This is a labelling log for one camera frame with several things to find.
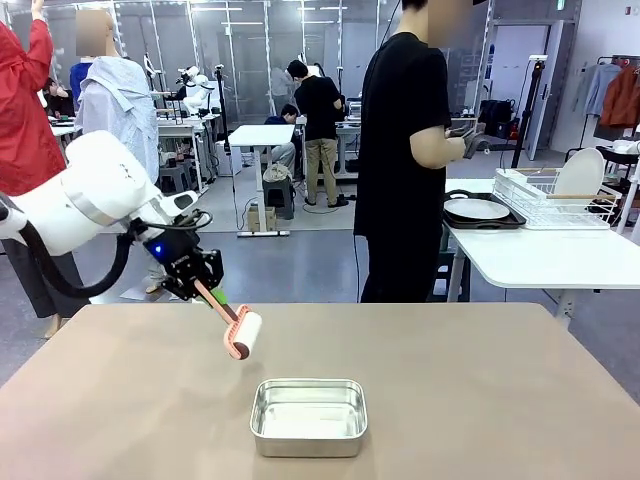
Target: white plate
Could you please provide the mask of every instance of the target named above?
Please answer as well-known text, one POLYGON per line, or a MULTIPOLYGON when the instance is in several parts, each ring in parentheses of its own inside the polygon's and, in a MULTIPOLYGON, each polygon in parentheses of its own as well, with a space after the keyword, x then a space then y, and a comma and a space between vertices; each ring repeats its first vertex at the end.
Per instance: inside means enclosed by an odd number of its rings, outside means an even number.
MULTIPOLYGON (((569 159, 558 173, 553 191, 561 195, 597 195, 604 180, 604 158, 595 148, 585 148, 569 159)), ((589 205, 591 200, 557 200, 565 205, 589 205)))
POLYGON ((444 203, 444 209, 459 217, 474 220, 497 220, 508 217, 511 213, 507 207, 499 203, 477 198, 454 198, 444 203))

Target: wire rack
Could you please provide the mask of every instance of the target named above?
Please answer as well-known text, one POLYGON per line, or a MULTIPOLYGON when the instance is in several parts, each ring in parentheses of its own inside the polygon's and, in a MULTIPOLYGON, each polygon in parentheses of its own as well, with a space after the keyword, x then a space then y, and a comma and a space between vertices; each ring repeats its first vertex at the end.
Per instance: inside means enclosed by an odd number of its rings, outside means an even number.
POLYGON ((527 219, 532 230, 607 230, 622 195, 555 194, 560 168, 496 169, 493 194, 527 219))

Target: black tray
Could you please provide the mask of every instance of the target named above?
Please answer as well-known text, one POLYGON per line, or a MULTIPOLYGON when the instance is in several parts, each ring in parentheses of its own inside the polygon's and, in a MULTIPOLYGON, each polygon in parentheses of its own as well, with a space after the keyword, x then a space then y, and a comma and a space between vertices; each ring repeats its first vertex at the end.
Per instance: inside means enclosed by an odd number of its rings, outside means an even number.
POLYGON ((466 190, 453 190, 447 192, 444 197, 444 201, 460 198, 464 196, 466 198, 477 198, 479 200, 489 200, 490 202, 499 203, 504 205, 511 212, 509 216, 500 218, 498 220, 476 220, 472 218, 461 217, 444 211, 444 222, 450 228, 458 228, 460 230, 515 230, 520 228, 527 220, 518 212, 514 212, 509 205, 506 205, 503 201, 495 197, 492 193, 471 193, 466 190))

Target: person in red jacket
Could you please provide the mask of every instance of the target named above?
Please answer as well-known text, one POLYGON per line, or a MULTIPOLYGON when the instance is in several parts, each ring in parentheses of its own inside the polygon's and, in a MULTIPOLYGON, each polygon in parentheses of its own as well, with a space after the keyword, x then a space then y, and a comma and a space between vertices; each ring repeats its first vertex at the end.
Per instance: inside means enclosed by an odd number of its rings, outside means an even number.
MULTIPOLYGON (((32 0, 28 52, 0 22, 0 194, 9 196, 27 193, 66 168, 37 95, 47 82, 53 56, 42 4, 43 0, 32 0)), ((45 333, 49 338, 59 330, 62 318, 75 315, 88 302, 65 297, 53 289, 21 243, 3 240, 2 245, 36 315, 52 317, 45 333)), ((54 261, 70 282, 82 283, 71 253, 54 257, 54 261)))

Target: brown jacket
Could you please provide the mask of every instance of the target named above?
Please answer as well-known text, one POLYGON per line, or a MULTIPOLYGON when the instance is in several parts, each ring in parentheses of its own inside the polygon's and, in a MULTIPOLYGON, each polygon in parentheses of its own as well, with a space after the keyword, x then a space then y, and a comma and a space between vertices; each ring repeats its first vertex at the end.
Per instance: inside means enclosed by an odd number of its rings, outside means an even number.
POLYGON ((637 67, 626 67, 609 84, 600 125, 635 128, 640 123, 640 83, 637 67))

